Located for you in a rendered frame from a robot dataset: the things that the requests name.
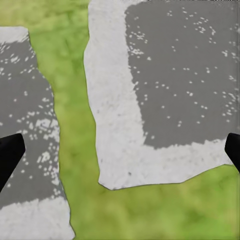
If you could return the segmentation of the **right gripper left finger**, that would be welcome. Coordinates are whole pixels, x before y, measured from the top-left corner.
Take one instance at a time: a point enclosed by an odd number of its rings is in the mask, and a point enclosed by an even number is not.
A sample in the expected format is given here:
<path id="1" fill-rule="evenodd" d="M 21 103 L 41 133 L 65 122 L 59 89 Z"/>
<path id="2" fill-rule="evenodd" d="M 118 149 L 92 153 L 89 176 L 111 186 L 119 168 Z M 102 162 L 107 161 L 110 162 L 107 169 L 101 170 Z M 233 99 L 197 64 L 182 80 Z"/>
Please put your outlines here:
<path id="1" fill-rule="evenodd" d="M 21 133 L 0 138 L 0 192 L 26 152 Z"/>

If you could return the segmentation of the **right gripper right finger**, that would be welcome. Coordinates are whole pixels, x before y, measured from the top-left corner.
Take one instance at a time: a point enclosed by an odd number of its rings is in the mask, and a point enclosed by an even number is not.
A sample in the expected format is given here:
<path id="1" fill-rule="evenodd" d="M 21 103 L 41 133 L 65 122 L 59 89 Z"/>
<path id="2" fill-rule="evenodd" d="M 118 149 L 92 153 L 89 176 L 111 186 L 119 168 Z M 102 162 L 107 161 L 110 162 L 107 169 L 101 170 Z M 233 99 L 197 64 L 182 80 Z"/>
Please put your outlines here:
<path id="1" fill-rule="evenodd" d="M 240 172 L 240 134 L 229 133 L 224 150 Z"/>

